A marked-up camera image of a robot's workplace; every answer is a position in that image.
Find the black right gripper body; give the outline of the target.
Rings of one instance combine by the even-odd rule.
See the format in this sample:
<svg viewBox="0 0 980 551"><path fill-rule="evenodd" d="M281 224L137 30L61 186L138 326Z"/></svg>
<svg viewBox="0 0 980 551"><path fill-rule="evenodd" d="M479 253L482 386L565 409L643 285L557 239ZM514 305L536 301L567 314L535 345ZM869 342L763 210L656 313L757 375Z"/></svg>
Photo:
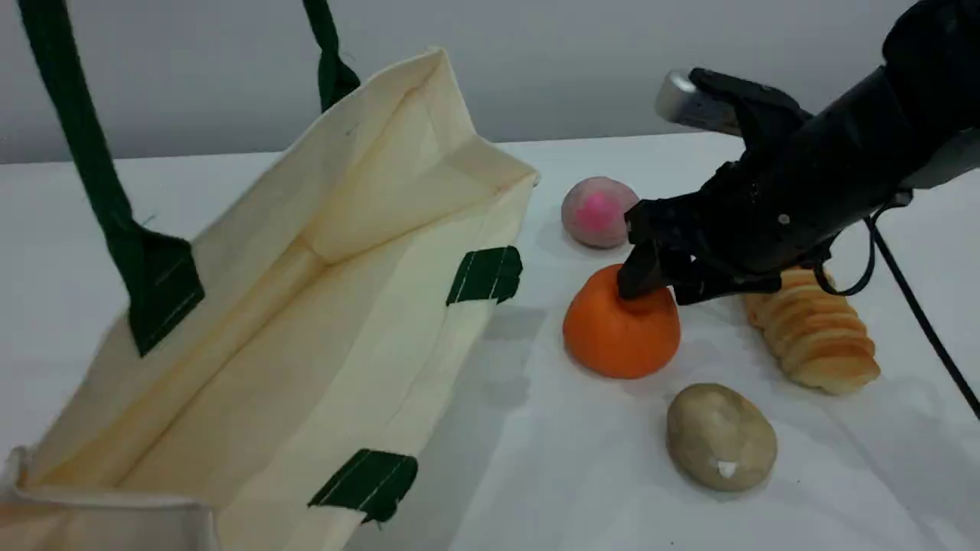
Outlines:
<svg viewBox="0 0 980 551"><path fill-rule="evenodd" d="M633 246L657 240L682 255L679 280L761 279L801 261L891 199L916 157L883 67L815 115L777 88L703 67L666 74L655 108L744 143L697 191L628 213Z"/></svg>

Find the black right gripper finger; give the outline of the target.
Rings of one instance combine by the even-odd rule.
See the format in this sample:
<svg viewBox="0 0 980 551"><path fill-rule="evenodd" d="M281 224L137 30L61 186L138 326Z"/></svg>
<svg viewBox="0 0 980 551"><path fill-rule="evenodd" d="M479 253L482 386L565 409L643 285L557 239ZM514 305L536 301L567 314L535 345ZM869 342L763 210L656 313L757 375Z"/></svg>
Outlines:
<svg viewBox="0 0 980 551"><path fill-rule="evenodd" d="M762 279L736 279L726 273L711 273L693 282L672 285L676 303L681 306L696 305L732 295L774 294L782 288L780 275Z"/></svg>
<svg viewBox="0 0 980 551"><path fill-rule="evenodd" d="M636 244L616 273L617 295L633 301L674 285L682 272L682 255L657 240Z"/></svg>

